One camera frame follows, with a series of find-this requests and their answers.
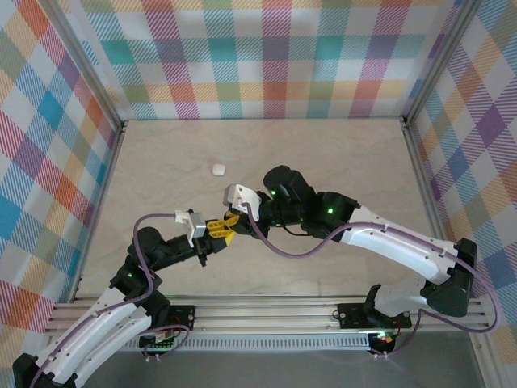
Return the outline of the aluminium frame post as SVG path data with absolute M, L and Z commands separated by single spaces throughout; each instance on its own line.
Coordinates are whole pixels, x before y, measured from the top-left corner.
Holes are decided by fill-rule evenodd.
M 411 70 L 401 103 L 400 121 L 409 126 L 450 61 L 483 0 L 443 0 L 431 19 L 421 53 Z
M 86 84 L 91 89 L 92 94 L 97 99 L 99 106 L 105 113 L 108 121 L 114 126 L 116 133 L 124 129 L 124 121 L 116 111 L 114 103 L 111 101 L 106 89 L 86 55 L 80 40 L 77 38 L 72 26 L 65 16 L 57 0 L 37 0 L 44 13 L 48 16 L 50 23 L 57 30 L 57 34 L 69 51 L 80 74 L 84 77 Z

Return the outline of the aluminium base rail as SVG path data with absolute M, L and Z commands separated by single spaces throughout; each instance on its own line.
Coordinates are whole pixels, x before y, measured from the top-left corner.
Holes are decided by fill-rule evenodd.
M 304 296 L 175 296 L 173 306 L 194 306 L 195 335 L 287 335 L 338 333 L 334 317 L 338 304 L 359 303 L 362 297 Z M 494 309 L 487 297 L 472 298 L 463 318 L 456 324 L 472 329 L 487 328 L 494 321 Z M 57 303 L 45 329 L 47 336 L 59 336 L 96 303 L 96 297 L 78 297 L 73 303 Z M 420 331 L 454 331 L 455 327 L 423 314 Z

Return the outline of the control board green lights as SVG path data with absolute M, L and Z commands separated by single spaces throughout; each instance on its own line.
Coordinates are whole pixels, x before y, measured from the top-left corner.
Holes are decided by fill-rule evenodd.
M 180 331 L 173 330 L 140 334 L 138 337 L 138 346 L 147 351 L 173 348 L 179 334 Z

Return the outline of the aluminium table edge rail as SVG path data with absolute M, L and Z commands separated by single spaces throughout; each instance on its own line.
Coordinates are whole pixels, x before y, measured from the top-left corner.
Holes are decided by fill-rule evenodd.
M 100 216 L 102 213 L 103 205 L 104 205 L 104 202 L 105 202 L 105 199 L 107 196 L 107 192 L 109 190 L 111 178 L 112 178 L 113 173 L 116 168 L 116 164 L 117 164 L 120 150 L 121 150 L 121 147 L 122 147 L 122 144 L 124 141 L 124 136 L 125 136 L 127 127 L 128 127 L 128 121 L 124 120 L 121 123 L 121 126 L 117 130 L 116 138 L 115 138 L 115 142 L 114 142 L 114 148 L 113 148 L 111 157 L 108 160 L 109 163 L 107 165 L 107 169 L 106 169 L 105 176 L 103 178 L 102 185 L 100 186 L 99 201 L 95 208 L 95 211 L 92 214 L 91 225 L 90 225 L 90 229 L 88 230 L 88 234 L 86 235 L 85 246 L 84 246 L 84 249 L 78 260 L 78 265 L 76 267 L 76 271 L 72 278 L 69 292 L 65 298 L 66 302 L 69 302 L 69 303 L 73 302 L 75 299 L 76 293 L 79 290 L 80 283 L 82 281 L 82 273 L 84 271 L 84 267 L 85 267 L 86 261 L 87 261 L 87 256 L 89 254 L 90 246 L 92 244 L 96 228 L 99 224 L 99 219 L 100 219 Z
M 427 219 L 431 226 L 431 233 L 437 238 L 445 239 L 447 235 L 439 217 L 438 207 L 433 196 L 431 185 L 427 180 L 424 164 L 418 155 L 414 135 L 404 116 L 400 118 L 400 121 L 411 163 L 417 177 L 418 189 L 424 203 Z M 473 354 L 485 387 L 506 388 L 505 382 L 501 379 L 499 373 L 500 362 L 494 351 L 494 344 L 491 338 L 487 334 L 469 333 L 469 340 L 473 347 Z

